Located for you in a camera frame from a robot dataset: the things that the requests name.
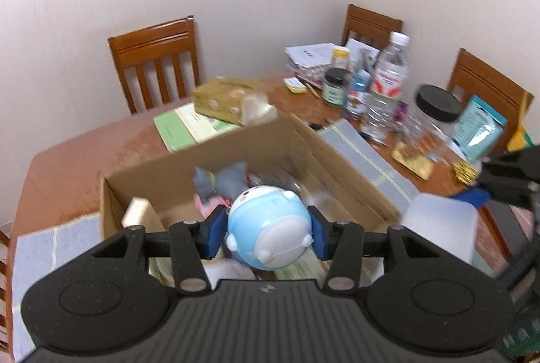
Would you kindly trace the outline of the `gold foil blister pack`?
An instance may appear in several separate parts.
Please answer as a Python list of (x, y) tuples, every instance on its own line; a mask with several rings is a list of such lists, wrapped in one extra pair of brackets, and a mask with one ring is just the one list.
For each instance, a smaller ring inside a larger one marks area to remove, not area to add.
[(391, 152), (392, 158), (422, 180), (431, 176), (435, 163), (411, 144), (400, 141)]

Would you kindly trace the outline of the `green tissue pack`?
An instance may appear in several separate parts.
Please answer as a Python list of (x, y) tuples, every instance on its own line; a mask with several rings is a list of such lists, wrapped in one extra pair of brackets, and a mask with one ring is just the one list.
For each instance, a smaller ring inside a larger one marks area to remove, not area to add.
[(275, 271), (275, 277), (280, 281), (315, 280), (323, 285), (329, 270), (325, 261), (317, 259), (299, 259), (288, 267)]

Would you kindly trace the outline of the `blue checked table cloth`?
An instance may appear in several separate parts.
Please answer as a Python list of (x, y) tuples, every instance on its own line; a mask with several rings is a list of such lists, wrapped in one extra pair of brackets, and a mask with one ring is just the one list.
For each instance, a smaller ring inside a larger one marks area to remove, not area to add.
[[(401, 176), (352, 128), (341, 120), (317, 132), (350, 164), (358, 168), (400, 212), (405, 213), (417, 195), (414, 185)], [(24, 293), (38, 279), (103, 239), (101, 190), (103, 179), (116, 172), (149, 162), (165, 154), (159, 142), (144, 135), (120, 147), (104, 139), (72, 150), (69, 144), (54, 150), (55, 159), (36, 158), (38, 180), (27, 182), (36, 199), (24, 206), (36, 226), (17, 238), (12, 266), (13, 355), (22, 361), (34, 349), (20, 305)]]

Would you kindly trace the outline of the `yellow sticky note pad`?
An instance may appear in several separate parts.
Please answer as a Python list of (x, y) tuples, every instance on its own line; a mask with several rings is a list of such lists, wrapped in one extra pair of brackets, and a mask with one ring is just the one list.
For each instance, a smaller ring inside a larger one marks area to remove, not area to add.
[(307, 92), (307, 87), (297, 77), (288, 77), (283, 79), (284, 86), (293, 94)]

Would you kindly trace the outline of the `brown cardboard box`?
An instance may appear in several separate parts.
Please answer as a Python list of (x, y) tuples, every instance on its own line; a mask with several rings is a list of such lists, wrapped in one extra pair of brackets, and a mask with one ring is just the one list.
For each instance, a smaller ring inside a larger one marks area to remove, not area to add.
[(147, 199), (165, 227), (181, 220), (199, 220), (192, 181), (196, 168), (218, 172), (238, 162), (245, 162), (248, 171), (257, 175), (277, 173), (293, 178), (300, 198), (330, 221), (353, 221), (364, 230), (381, 232), (400, 219), (396, 206), (320, 134), (297, 117), (282, 115), (105, 177), (103, 236), (109, 238), (122, 229), (121, 221), (133, 198)]

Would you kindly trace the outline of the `pink knitted sock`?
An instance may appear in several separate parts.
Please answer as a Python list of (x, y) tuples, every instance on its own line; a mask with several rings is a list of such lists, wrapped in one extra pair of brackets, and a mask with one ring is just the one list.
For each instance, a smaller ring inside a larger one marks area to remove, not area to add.
[(220, 196), (212, 196), (206, 200), (200, 198), (198, 194), (194, 196), (194, 203), (198, 213), (206, 219), (217, 208), (217, 206), (224, 206), (229, 209), (233, 202), (230, 199), (222, 198)]

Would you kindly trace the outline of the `wooden chair right side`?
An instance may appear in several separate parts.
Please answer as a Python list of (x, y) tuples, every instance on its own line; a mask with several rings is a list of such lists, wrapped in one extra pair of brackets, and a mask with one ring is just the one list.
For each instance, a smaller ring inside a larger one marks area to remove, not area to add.
[(472, 96), (478, 96), (507, 120), (503, 134), (490, 154), (505, 150), (535, 99), (531, 92), (465, 48), (459, 50), (447, 91), (460, 99), (462, 107)]

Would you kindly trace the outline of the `wooden chair left side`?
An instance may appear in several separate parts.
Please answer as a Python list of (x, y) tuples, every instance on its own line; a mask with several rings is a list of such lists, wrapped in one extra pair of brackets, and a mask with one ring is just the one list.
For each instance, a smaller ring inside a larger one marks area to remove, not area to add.
[(0, 243), (1, 243), (1, 261), (0, 261), (0, 277), (1, 277), (1, 351), (4, 354), (9, 353), (8, 338), (7, 338), (7, 322), (6, 322), (6, 295), (7, 295), (7, 284), (6, 284), (6, 272), (7, 272), (7, 252), (10, 245), (9, 237), (2, 231), (0, 231)]

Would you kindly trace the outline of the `clear water bottle red label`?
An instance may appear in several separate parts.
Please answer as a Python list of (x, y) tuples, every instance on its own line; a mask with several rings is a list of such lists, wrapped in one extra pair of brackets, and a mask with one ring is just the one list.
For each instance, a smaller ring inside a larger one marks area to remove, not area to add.
[(380, 144), (386, 139), (408, 76), (406, 50), (409, 42), (408, 35), (392, 32), (389, 44), (379, 53), (373, 67), (370, 96), (360, 129)]

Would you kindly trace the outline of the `white paper stack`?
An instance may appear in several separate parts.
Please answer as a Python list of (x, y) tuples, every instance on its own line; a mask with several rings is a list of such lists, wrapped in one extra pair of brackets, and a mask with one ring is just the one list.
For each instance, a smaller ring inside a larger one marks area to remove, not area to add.
[(312, 69), (330, 65), (333, 51), (348, 51), (350, 58), (356, 58), (361, 50), (366, 50), (370, 58), (375, 59), (379, 50), (363, 42), (349, 38), (344, 47), (333, 43), (320, 43), (285, 48), (285, 53), (299, 69)]

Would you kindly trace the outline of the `translucent bottle green label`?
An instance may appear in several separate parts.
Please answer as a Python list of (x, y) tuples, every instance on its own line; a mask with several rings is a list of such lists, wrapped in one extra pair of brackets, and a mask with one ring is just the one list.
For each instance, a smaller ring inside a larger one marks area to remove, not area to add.
[(420, 194), (401, 218), (409, 230), (472, 264), (479, 213), (467, 202)]

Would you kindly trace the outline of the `wooden chair behind table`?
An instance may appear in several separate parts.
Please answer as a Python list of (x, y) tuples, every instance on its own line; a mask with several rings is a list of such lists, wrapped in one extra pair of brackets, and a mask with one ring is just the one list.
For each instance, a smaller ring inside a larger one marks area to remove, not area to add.
[(135, 100), (129, 88), (126, 70), (131, 68), (135, 70), (135, 76), (146, 110), (151, 110), (155, 107), (144, 72), (144, 64), (146, 63), (154, 65), (159, 94), (163, 104), (168, 104), (171, 101), (166, 74), (162, 64), (164, 58), (168, 57), (171, 59), (177, 94), (181, 98), (188, 96), (183, 66), (180, 63), (180, 56), (182, 54), (189, 55), (194, 85), (198, 87), (201, 84), (196, 44), (196, 25), (193, 16), (112, 36), (108, 39), (108, 45), (117, 77), (125, 95), (127, 107), (132, 114), (137, 113), (137, 107), (135, 106)]

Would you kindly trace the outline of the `light blue round toy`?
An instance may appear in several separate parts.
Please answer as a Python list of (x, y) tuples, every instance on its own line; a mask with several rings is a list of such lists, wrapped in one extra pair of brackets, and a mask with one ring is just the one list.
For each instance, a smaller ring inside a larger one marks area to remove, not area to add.
[(234, 200), (225, 244), (257, 270), (279, 270), (297, 261), (312, 245), (310, 214), (291, 190), (256, 186)]

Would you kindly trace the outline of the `dark jar green label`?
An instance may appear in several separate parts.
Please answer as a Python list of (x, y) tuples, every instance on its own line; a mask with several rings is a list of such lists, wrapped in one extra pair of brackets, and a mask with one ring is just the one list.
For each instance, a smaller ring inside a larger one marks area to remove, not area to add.
[(322, 98), (326, 104), (340, 108), (346, 98), (348, 71), (339, 68), (326, 70), (322, 80)]

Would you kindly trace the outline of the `yellow tissue box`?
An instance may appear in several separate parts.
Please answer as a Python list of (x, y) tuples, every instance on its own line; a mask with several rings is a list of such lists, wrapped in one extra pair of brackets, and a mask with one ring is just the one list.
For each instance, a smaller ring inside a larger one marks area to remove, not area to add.
[(196, 113), (226, 123), (247, 126), (277, 117), (258, 80), (217, 77), (196, 87), (191, 98)]

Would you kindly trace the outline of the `wooden chair far right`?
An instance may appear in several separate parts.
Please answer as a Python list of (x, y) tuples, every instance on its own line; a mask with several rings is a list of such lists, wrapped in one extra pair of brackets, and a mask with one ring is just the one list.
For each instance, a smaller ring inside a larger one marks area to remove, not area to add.
[(349, 4), (342, 31), (343, 46), (350, 38), (377, 49), (385, 48), (392, 32), (401, 32), (404, 22)]

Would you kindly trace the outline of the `cream cardboard box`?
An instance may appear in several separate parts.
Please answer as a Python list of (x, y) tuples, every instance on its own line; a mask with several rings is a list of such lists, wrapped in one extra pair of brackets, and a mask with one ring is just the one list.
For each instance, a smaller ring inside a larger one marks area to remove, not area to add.
[(122, 226), (142, 226), (146, 233), (164, 232), (166, 230), (157, 212), (146, 198), (132, 198), (122, 218)]

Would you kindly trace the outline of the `teal foil pouch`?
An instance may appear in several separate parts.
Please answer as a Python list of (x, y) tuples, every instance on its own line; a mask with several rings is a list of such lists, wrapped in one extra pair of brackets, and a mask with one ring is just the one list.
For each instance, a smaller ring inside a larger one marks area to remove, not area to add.
[(456, 124), (453, 142), (468, 162), (484, 156), (502, 136), (507, 119), (480, 97), (472, 96)]

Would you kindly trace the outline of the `large jar black lid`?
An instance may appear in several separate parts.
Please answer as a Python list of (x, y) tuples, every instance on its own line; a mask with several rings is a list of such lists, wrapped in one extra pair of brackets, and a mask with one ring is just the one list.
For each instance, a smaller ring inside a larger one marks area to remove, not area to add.
[(434, 85), (420, 85), (403, 122), (402, 154), (437, 161), (453, 136), (460, 114), (460, 101), (452, 93)]

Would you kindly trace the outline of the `green white booklet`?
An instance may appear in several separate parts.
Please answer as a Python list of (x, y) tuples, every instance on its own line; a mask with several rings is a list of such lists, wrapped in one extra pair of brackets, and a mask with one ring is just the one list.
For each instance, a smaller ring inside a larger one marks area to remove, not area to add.
[(193, 103), (157, 115), (154, 125), (170, 153), (240, 128), (239, 125), (196, 113)]

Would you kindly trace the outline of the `yellow lid bottle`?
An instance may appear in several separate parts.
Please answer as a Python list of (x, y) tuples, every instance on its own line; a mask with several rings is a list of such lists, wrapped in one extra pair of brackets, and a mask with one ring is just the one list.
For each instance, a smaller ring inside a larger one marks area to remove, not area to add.
[(349, 70), (351, 63), (351, 51), (346, 47), (335, 46), (332, 48), (330, 66), (334, 69)]

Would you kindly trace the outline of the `small blue red bottle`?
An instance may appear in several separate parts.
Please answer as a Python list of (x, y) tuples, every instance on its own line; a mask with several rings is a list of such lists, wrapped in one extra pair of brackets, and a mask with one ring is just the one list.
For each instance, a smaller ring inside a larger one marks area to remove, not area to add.
[(363, 48), (353, 62), (344, 104), (346, 114), (350, 118), (358, 120), (364, 114), (371, 81), (372, 60), (369, 51)]

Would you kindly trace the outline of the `white blue sock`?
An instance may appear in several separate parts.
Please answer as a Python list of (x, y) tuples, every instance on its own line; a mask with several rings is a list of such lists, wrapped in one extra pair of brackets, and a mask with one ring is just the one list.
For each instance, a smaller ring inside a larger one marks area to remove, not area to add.
[(233, 259), (225, 258), (215, 261), (204, 261), (203, 268), (212, 290), (222, 280), (254, 281), (256, 279), (255, 274), (249, 267)]

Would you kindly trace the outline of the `gold ornament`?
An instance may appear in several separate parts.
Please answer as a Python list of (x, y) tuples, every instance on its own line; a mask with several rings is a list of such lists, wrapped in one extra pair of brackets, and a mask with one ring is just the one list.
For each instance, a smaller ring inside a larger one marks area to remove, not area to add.
[(457, 185), (472, 186), (481, 171), (466, 161), (457, 161), (452, 164), (452, 173)]

